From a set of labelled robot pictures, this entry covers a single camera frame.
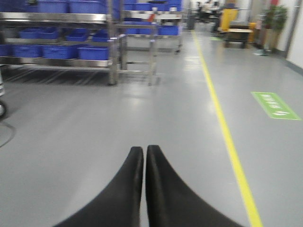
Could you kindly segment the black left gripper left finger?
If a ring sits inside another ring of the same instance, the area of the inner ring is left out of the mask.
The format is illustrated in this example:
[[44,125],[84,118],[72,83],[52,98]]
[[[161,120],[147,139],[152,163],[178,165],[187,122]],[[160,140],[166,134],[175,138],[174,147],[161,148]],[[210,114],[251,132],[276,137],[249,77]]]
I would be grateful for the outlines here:
[[139,227],[143,184],[143,149],[131,147],[108,185],[58,227]]

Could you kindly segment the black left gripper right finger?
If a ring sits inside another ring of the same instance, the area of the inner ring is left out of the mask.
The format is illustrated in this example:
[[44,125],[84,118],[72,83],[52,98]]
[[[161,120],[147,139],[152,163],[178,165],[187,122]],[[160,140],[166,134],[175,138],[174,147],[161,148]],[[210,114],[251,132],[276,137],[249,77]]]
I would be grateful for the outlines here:
[[200,198],[176,173],[160,146],[147,147],[145,193],[151,227],[238,227]]

